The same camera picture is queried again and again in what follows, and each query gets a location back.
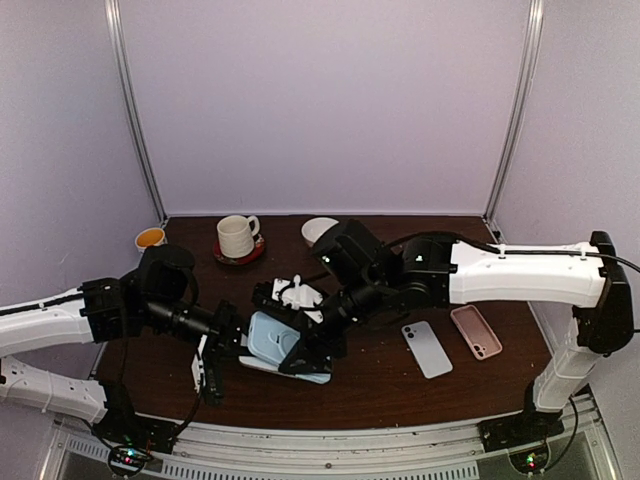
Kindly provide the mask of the white phone from blue case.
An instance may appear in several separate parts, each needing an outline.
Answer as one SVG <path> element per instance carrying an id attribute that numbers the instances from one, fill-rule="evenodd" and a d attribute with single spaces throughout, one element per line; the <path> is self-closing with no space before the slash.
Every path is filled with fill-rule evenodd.
<path id="1" fill-rule="evenodd" d="M 405 325 L 401 333 L 426 379 L 431 380 L 453 371 L 449 357 L 428 322 Z"/>

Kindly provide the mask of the pink phone case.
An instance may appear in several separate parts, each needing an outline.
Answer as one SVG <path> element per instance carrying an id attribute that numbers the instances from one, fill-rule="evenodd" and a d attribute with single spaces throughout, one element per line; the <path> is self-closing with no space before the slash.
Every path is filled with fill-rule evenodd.
<path id="1" fill-rule="evenodd" d="M 452 310 L 450 318 L 476 360 L 487 360 L 503 351 L 497 335 L 474 305 Z"/>

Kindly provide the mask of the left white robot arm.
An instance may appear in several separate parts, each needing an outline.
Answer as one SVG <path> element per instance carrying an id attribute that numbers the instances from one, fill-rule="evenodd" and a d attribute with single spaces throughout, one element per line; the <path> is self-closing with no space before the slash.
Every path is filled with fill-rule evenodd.
<path id="1" fill-rule="evenodd" d="M 144 328 L 196 347 L 192 361 L 198 397 L 214 405 L 223 397 L 219 362 L 241 345 L 242 319 L 226 301 L 199 306 L 195 258 L 179 246 L 149 247 L 136 269 L 102 278 L 1 311 L 1 398 L 43 412 L 103 423 L 123 444 L 144 433 L 122 381 L 80 380 L 20 362 L 16 354 L 66 344 L 107 343 L 137 337 Z"/>

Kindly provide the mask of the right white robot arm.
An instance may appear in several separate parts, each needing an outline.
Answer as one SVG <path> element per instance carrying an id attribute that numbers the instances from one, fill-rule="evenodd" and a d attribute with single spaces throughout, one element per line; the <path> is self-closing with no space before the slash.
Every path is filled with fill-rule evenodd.
<path id="1" fill-rule="evenodd" d="M 316 373 L 346 354 L 345 335 L 358 322 L 388 311 L 410 313 L 484 301 L 568 304 L 576 330 L 530 383 L 513 419 L 519 440 L 535 440 L 564 408 L 599 358 L 634 335 L 628 261 L 609 235 L 557 247 L 492 245 L 449 232 L 420 232 L 388 244 L 361 222 L 331 227 L 313 256 L 341 285 L 311 307 L 298 307 L 300 338 L 279 365 L 282 373 Z"/>

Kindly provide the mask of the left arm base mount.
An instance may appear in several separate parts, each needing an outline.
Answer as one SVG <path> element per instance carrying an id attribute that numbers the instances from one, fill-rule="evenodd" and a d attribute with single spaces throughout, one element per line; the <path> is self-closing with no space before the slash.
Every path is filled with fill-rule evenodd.
<path id="1" fill-rule="evenodd" d="M 178 424 L 138 415 L 133 406 L 109 403 L 104 417 L 90 423 L 91 433 L 107 447 L 107 466 L 119 477 L 132 477 L 153 462 L 155 453 L 170 454 Z"/>

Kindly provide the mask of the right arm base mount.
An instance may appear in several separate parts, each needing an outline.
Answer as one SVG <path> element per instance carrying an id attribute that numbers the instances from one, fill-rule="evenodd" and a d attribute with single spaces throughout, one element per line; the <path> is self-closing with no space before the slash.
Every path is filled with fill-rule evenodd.
<path id="1" fill-rule="evenodd" d="M 541 412 L 526 406 L 519 413 L 478 424 L 486 453 L 507 450 L 511 466 L 521 474 L 542 473 L 551 463 L 548 439 L 564 432 L 562 411 Z"/>

